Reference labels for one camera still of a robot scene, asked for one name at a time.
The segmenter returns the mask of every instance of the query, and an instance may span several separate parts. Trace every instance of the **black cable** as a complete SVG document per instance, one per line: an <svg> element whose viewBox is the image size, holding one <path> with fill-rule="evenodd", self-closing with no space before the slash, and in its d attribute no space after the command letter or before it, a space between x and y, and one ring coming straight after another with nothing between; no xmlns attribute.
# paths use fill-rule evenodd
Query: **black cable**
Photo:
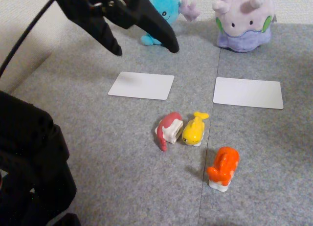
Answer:
<svg viewBox="0 0 313 226"><path fill-rule="evenodd" d="M53 4L54 0L49 0L46 5L40 10L40 12L37 14L37 16L33 19L33 21L29 24L25 32L22 34L22 36L19 38L19 40L16 42L6 59L4 60L2 66L0 67L0 78L3 75L3 72L7 65L9 64L10 60L14 56L15 52L18 50L18 48L21 46L24 39L27 37L31 29L34 27L34 25L37 23L37 21L40 19L40 17L46 12L46 10Z"/></svg>

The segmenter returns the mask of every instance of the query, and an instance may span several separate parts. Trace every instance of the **orange toy figure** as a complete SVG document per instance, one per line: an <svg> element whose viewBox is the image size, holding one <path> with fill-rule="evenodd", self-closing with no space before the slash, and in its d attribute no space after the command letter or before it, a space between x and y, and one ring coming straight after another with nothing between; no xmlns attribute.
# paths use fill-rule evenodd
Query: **orange toy figure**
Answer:
<svg viewBox="0 0 313 226"><path fill-rule="evenodd" d="M212 167L206 172L209 176L209 186L221 192L228 190L239 162L239 153L231 147L219 149Z"/></svg>

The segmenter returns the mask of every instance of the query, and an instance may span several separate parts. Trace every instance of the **toy figure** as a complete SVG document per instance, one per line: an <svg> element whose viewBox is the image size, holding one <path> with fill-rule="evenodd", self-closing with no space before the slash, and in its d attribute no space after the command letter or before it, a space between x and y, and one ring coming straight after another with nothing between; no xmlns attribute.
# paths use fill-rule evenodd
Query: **toy figure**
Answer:
<svg viewBox="0 0 313 226"><path fill-rule="evenodd" d="M191 3L187 5L186 0L149 0L155 9L162 15L162 17L172 24L179 17L179 14L183 14L189 21L195 20L200 12L196 9L196 4ZM150 34L141 37L141 42L144 45L161 45L159 40L154 39Z"/></svg>
<svg viewBox="0 0 313 226"><path fill-rule="evenodd" d="M219 27L218 46L252 51L271 40L272 0L218 0L213 3Z"/></svg>
<svg viewBox="0 0 313 226"><path fill-rule="evenodd" d="M219 149L212 167L206 172L209 176L209 186L221 192L228 190L234 172L239 162L239 153L231 147Z"/></svg>
<svg viewBox="0 0 313 226"><path fill-rule="evenodd" d="M174 144L182 133L183 121L178 112L172 112L163 118L155 132L161 143L161 150L167 151L166 142Z"/></svg>
<svg viewBox="0 0 313 226"><path fill-rule="evenodd" d="M194 112L194 119L188 122L187 126L182 132L182 139L188 145L200 146L205 124L202 120L209 118L207 113Z"/></svg>

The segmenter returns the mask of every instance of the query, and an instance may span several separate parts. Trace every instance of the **white card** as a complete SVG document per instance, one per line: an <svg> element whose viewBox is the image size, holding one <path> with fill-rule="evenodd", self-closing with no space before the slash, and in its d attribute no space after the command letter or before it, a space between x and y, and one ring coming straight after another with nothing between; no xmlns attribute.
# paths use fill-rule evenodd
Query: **white card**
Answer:
<svg viewBox="0 0 313 226"><path fill-rule="evenodd" d="M166 100L170 93L174 76L120 72L109 91L109 95Z"/></svg>
<svg viewBox="0 0 313 226"><path fill-rule="evenodd" d="M280 82L235 78L216 79L213 103L283 109Z"/></svg>

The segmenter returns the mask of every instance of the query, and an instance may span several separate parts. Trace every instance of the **green spot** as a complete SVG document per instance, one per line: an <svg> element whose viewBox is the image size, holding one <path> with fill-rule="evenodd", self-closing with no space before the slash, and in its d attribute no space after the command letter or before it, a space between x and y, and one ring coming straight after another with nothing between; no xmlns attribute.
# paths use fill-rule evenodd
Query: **green spot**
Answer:
<svg viewBox="0 0 313 226"><path fill-rule="evenodd" d="M217 18L215 19L215 21L216 21L216 24L217 24L217 26L218 26L220 32L223 33L223 27L222 27L222 23L221 23L220 19L217 17Z"/></svg>
<svg viewBox="0 0 313 226"><path fill-rule="evenodd" d="M263 25L262 33L265 33L265 31L268 29L271 21L272 21L272 17L271 16L266 18L266 20L264 22L264 25Z"/></svg>

